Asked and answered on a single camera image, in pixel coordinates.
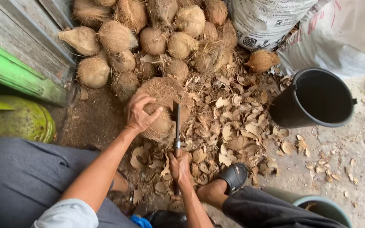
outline person's right hand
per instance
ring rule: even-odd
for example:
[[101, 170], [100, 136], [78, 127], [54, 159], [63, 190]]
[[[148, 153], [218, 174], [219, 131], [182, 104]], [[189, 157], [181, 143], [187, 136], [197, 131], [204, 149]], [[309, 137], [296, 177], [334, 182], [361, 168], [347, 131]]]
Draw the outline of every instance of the person's right hand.
[[153, 114], [149, 115], [143, 110], [147, 103], [155, 101], [156, 99], [145, 93], [133, 95], [125, 108], [127, 120], [125, 129], [132, 130], [136, 135], [144, 132], [163, 111], [163, 108], [159, 107]]
[[189, 171], [188, 153], [183, 152], [178, 158], [175, 158], [172, 152], [168, 152], [167, 155], [170, 159], [170, 171], [173, 180], [177, 181], [179, 184], [181, 184], [181, 182], [190, 183], [191, 173]]

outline shirt sleeve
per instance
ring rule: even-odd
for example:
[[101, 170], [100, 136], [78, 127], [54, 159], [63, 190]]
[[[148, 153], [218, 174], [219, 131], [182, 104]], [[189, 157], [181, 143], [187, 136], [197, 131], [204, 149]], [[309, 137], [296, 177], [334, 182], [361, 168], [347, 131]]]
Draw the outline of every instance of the shirt sleeve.
[[57, 202], [36, 220], [32, 228], [97, 228], [94, 210], [80, 199]]

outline black sandal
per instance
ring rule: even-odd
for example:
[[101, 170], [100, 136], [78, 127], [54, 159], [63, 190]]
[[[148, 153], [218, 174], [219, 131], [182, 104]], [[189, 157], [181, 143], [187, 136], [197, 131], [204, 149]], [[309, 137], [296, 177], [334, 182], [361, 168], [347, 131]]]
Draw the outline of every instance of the black sandal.
[[228, 169], [219, 174], [217, 178], [226, 181], [227, 189], [225, 194], [230, 195], [233, 192], [239, 190], [239, 188], [245, 184], [247, 179], [246, 166], [242, 163], [233, 164]]

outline forearm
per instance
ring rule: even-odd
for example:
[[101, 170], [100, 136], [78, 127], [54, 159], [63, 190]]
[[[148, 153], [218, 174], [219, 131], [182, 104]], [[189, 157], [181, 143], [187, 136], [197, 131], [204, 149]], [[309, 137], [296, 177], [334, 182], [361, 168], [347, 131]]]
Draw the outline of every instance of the forearm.
[[135, 136], [133, 131], [123, 130], [73, 181], [60, 200], [81, 199], [97, 212], [108, 193], [119, 163]]
[[213, 228], [189, 180], [179, 181], [181, 196], [187, 212], [188, 228]]

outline dark trousers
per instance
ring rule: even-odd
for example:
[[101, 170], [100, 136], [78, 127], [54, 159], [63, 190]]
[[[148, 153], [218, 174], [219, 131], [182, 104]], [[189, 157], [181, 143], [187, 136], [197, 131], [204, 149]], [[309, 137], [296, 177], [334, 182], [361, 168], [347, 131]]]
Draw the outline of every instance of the dark trousers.
[[[97, 154], [0, 138], [0, 228], [30, 228]], [[232, 194], [223, 212], [243, 227], [343, 227], [251, 187]], [[108, 198], [97, 217], [99, 228], [138, 227]]]

